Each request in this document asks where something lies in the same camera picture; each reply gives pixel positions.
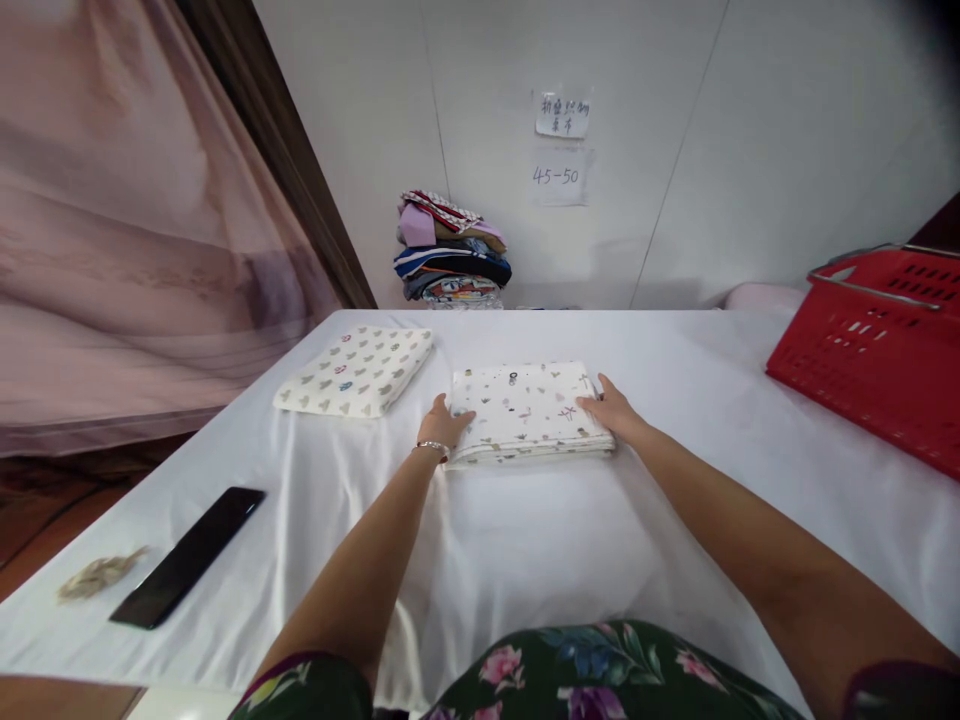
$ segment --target folded baby blanket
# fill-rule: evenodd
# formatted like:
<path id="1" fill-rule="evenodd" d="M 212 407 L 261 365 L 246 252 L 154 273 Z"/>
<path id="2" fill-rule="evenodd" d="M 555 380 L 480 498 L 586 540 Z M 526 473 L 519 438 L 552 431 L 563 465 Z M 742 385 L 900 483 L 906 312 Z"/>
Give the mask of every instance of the folded baby blanket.
<path id="1" fill-rule="evenodd" d="M 273 398 L 281 410 L 380 417 L 433 348 L 429 330 L 362 325 L 287 380 Z"/>
<path id="2" fill-rule="evenodd" d="M 516 463 L 546 456 L 608 455 L 613 436 L 577 406 L 596 397 L 583 363 L 542 363 L 454 373 L 454 414 L 475 410 L 447 467 Z"/>

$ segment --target pink curtain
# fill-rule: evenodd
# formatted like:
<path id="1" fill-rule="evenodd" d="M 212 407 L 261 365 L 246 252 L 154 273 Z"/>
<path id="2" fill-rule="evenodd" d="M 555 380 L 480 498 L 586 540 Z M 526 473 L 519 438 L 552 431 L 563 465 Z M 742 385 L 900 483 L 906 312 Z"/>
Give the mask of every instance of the pink curtain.
<path id="1" fill-rule="evenodd" d="M 200 427 L 339 307 L 164 0 L 0 0 L 0 457 Z"/>

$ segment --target paper note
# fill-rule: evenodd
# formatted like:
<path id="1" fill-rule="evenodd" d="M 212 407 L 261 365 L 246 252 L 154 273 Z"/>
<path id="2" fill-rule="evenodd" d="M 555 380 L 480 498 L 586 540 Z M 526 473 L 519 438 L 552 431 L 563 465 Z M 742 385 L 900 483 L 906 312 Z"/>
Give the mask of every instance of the paper note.
<path id="1" fill-rule="evenodd" d="M 590 124 L 590 98 L 563 97 L 559 92 L 540 94 L 537 132 L 555 137 L 583 138 Z"/>
<path id="2" fill-rule="evenodd" d="M 537 148 L 530 168 L 535 205 L 586 205 L 587 170 L 592 150 L 582 147 Z"/>

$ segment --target bracelet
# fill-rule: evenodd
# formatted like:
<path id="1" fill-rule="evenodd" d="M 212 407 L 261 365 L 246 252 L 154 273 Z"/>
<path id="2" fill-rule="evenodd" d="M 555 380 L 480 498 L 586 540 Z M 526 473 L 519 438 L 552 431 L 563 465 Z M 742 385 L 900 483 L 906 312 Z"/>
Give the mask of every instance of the bracelet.
<path id="1" fill-rule="evenodd" d="M 443 443 L 434 442 L 433 440 L 421 440 L 417 443 L 417 447 L 428 447 L 433 450 L 437 450 L 442 457 L 440 458 L 440 463 L 445 463 L 450 457 L 450 448 L 448 448 Z"/>

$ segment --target dried plant material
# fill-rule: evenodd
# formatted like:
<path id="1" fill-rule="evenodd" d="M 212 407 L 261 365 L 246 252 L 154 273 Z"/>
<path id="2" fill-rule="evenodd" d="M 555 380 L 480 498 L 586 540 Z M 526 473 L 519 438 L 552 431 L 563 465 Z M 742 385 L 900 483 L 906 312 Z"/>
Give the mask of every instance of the dried plant material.
<path id="1" fill-rule="evenodd" d="M 57 601 L 85 600 L 120 581 L 149 548 L 144 545 L 133 555 L 100 558 L 67 580 L 57 591 Z"/>

